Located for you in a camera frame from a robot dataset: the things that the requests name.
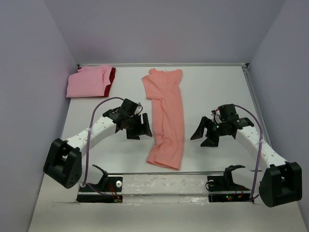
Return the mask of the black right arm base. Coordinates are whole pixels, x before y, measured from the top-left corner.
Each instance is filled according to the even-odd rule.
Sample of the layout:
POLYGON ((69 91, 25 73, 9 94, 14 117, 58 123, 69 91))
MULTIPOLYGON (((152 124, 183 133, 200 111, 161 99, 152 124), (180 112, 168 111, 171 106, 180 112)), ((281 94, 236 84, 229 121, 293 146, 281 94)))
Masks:
POLYGON ((207 176, 205 188, 210 203, 254 202, 251 181, 254 172, 243 165, 230 165, 221 174, 207 176))

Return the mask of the salmon orange t-shirt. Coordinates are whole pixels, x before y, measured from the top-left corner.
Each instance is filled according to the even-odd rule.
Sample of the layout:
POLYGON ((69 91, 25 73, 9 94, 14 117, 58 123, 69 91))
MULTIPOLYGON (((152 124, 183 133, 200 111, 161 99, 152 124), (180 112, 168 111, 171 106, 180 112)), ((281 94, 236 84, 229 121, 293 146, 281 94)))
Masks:
POLYGON ((184 114, 180 83, 183 72, 155 68, 142 78, 146 99, 152 104, 154 146, 147 162, 179 170, 184 148, 184 114))

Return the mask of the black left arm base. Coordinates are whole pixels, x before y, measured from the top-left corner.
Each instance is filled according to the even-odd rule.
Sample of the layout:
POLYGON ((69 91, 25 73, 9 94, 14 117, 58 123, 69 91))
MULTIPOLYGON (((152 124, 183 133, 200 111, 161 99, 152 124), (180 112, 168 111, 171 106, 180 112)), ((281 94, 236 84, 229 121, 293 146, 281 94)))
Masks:
POLYGON ((107 171, 93 164, 103 174, 97 184, 79 187, 76 201, 78 203, 122 203, 123 176, 109 175, 107 171))

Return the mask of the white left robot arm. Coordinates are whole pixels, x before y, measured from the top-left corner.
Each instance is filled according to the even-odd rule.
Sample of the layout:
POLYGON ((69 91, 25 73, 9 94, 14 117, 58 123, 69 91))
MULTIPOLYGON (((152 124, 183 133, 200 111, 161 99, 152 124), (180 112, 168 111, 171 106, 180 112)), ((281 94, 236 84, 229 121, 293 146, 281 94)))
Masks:
POLYGON ((88 128, 66 140, 52 141, 43 167, 43 172, 66 189, 79 184, 101 192, 108 184, 108 173, 93 165, 100 174, 90 179, 90 150, 98 143, 118 131, 126 130, 128 140, 139 140, 140 136, 152 137, 148 115, 137 112, 140 104, 123 99, 122 104, 102 114, 95 121, 91 116, 88 128))

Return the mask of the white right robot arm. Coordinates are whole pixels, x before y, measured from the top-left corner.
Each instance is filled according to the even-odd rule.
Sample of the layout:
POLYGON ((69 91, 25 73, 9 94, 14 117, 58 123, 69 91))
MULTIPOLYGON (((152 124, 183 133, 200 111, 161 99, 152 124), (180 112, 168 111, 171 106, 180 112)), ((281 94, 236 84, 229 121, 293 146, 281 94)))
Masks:
POLYGON ((209 176, 205 188, 211 194, 226 192, 224 202, 254 202, 261 198, 267 207, 275 207, 302 199, 302 169, 297 162, 288 162, 264 140, 258 119, 239 117, 236 104, 224 104, 212 111, 213 118, 201 118, 191 140, 206 139, 201 147, 218 147, 220 137, 232 136, 256 160, 252 187, 240 184, 232 173, 244 165, 230 165, 220 176, 209 176))

